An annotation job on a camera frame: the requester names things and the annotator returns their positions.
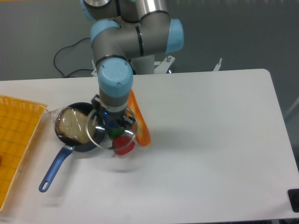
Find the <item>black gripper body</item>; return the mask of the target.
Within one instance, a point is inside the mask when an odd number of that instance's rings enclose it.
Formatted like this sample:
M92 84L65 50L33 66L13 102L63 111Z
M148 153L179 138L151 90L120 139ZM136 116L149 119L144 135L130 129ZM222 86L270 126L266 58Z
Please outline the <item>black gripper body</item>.
M100 98L100 104L100 114L98 114L94 109L91 111L91 120L94 121L94 124L103 125L105 127L120 127L116 120L120 119L124 115L127 115L128 102L125 102L120 106L110 106L105 104Z

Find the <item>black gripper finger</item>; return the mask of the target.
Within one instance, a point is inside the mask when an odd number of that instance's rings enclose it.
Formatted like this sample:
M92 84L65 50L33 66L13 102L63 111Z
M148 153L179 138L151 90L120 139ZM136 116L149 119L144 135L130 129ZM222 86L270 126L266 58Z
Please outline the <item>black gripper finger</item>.
M93 109L98 113L100 114L101 112L101 104L100 104L100 96L98 94L96 94L92 100L91 100L91 103L93 105Z
M131 130L132 127L135 125L135 118L132 116L124 115L120 119L117 119L117 124L127 130Z

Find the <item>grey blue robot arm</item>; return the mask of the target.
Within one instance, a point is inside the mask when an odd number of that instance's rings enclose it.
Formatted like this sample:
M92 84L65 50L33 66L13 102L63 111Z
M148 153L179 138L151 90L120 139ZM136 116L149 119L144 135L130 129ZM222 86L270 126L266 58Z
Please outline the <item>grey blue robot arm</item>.
M125 120L133 84L129 60L181 50L183 26L169 16L164 0L83 0L80 4L86 17L95 21L90 39L101 124L109 128L131 125Z

